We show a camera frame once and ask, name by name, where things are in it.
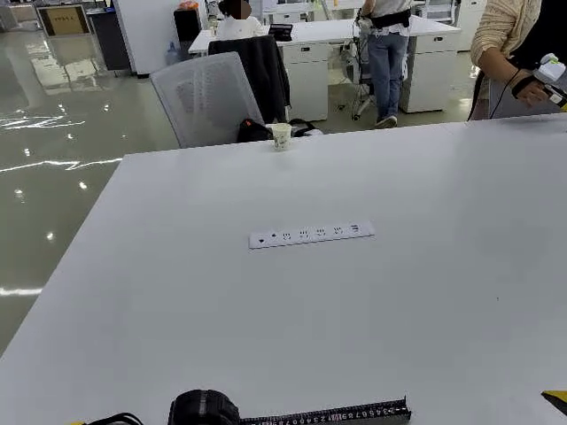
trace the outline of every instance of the shiny floor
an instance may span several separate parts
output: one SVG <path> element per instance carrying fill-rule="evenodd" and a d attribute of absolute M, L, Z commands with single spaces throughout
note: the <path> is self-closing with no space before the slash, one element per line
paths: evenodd
<path fill-rule="evenodd" d="M 400 125 L 466 120 L 472 73 L 460 54 L 447 111 L 402 114 Z M 372 106 L 351 120 L 356 90 L 330 86 L 317 127 L 372 128 Z M 151 84 L 106 71 L 90 36 L 0 34 L 0 355 L 121 158 L 176 146 Z"/>

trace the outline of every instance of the electrical outlet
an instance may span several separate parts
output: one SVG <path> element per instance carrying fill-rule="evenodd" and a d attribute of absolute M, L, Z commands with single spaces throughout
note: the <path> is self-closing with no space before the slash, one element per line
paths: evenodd
<path fill-rule="evenodd" d="M 252 233 L 249 246 L 251 249 L 256 250 L 274 246 L 296 245 L 298 243 L 315 243 L 350 239 L 352 237 L 373 236 L 374 234 L 372 223 L 369 221 L 357 221 L 332 226 L 313 226 L 295 230 Z"/>

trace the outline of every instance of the black jacket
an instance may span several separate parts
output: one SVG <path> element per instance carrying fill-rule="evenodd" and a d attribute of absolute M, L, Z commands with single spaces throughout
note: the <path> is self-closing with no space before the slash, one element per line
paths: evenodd
<path fill-rule="evenodd" d="M 240 56 L 246 76 L 264 122 L 285 122 L 285 106 L 290 104 L 290 82 L 282 55 L 272 35 L 209 43 L 209 55 L 235 51 Z"/>

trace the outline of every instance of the blue jeans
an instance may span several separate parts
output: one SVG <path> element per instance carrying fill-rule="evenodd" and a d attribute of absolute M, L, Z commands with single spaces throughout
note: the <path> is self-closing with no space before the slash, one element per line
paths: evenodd
<path fill-rule="evenodd" d="M 369 35 L 369 62 L 378 119 L 398 115 L 404 55 L 409 37 L 390 33 Z"/>

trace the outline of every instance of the mesh chair back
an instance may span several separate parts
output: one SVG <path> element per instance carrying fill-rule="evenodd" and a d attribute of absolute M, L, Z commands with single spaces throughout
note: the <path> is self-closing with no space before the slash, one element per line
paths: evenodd
<path fill-rule="evenodd" d="M 264 123 L 236 52 L 181 62 L 151 82 L 182 148 L 235 143 L 244 119 Z"/>

